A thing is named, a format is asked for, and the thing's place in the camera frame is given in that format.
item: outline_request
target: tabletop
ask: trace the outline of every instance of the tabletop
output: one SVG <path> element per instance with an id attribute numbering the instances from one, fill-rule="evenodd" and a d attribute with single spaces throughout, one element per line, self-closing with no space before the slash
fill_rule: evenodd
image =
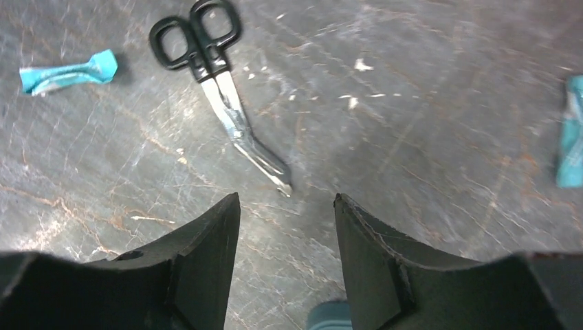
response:
<path id="1" fill-rule="evenodd" d="M 237 191 L 226 329 L 302 329 L 344 298 L 336 193 L 467 258 L 581 250 L 583 193 L 554 183 L 581 1 L 234 1 L 233 79 L 292 170 L 289 199 L 232 147 L 190 72 L 152 55 L 151 26 L 191 2 L 0 0 L 0 249 L 113 258 Z M 108 48 L 110 84 L 23 95 L 20 67 Z"/>

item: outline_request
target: bandage scissors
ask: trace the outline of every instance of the bandage scissors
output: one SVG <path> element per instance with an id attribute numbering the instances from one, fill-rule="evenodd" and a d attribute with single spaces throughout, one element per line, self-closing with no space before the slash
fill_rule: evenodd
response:
<path id="1" fill-rule="evenodd" d="M 203 16 L 213 8 L 224 10 L 232 27 L 230 32 L 218 38 L 211 38 L 203 24 Z M 186 39 L 186 52 L 175 60 L 171 60 L 162 45 L 164 35 L 173 28 L 179 28 Z M 154 55 L 163 67 L 169 70 L 190 68 L 235 148 L 289 197 L 292 193 L 289 167 L 253 136 L 231 77 L 225 49 L 240 36 L 241 20 L 230 2 L 200 0 L 190 9 L 188 20 L 169 16 L 158 21 L 150 31 L 149 39 Z"/>

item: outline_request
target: marble surface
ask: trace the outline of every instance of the marble surface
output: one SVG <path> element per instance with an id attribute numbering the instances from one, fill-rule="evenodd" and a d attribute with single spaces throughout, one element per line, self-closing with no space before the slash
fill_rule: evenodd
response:
<path id="1" fill-rule="evenodd" d="M 188 70 L 155 61 L 150 27 L 192 1 L 0 0 L 0 249 L 112 258 L 237 191 L 225 328 L 280 330 L 344 296 L 337 192 L 468 258 L 581 250 L 583 190 L 553 180 L 581 1 L 234 3 L 234 81 L 292 198 L 229 144 Z M 107 48 L 111 84 L 21 93 L 19 67 Z"/>

